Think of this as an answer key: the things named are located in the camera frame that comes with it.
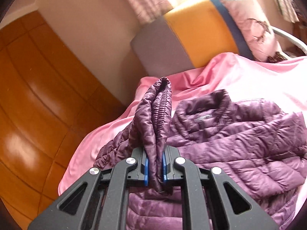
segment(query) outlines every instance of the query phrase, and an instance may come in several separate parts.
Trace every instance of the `floral pillow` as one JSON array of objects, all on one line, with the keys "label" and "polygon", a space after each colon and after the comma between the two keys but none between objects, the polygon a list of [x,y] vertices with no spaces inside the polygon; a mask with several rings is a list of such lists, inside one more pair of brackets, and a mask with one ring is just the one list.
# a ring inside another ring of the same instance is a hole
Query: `floral pillow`
[{"label": "floral pillow", "polygon": [[286,60],[280,52],[271,25],[257,0],[220,0],[233,20],[256,60],[279,62]]}]

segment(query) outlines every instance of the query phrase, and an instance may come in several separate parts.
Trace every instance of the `tiled floor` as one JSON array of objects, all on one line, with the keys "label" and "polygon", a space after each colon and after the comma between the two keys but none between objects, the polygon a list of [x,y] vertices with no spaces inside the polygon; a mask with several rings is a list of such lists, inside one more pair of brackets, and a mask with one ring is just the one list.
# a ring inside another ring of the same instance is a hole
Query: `tiled floor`
[{"label": "tiled floor", "polygon": [[57,198],[81,140],[124,109],[37,11],[0,30],[0,196],[22,229]]}]

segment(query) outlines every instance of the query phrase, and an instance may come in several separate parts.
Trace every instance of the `purple jacket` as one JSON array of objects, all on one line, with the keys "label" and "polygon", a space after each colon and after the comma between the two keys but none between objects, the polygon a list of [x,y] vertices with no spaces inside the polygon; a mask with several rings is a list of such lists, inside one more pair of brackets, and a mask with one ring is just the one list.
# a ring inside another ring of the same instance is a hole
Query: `purple jacket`
[{"label": "purple jacket", "polygon": [[144,146],[154,189],[130,193],[127,229],[182,229],[180,188],[172,195],[163,189],[165,143],[199,167],[222,168],[285,229],[307,175],[302,113],[286,114],[264,99],[234,103],[225,90],[181,102],[173,118],[171,108],[171,85],[161,78],[144,95],[133,121],[101,148],[94,163],[113,167]]}]

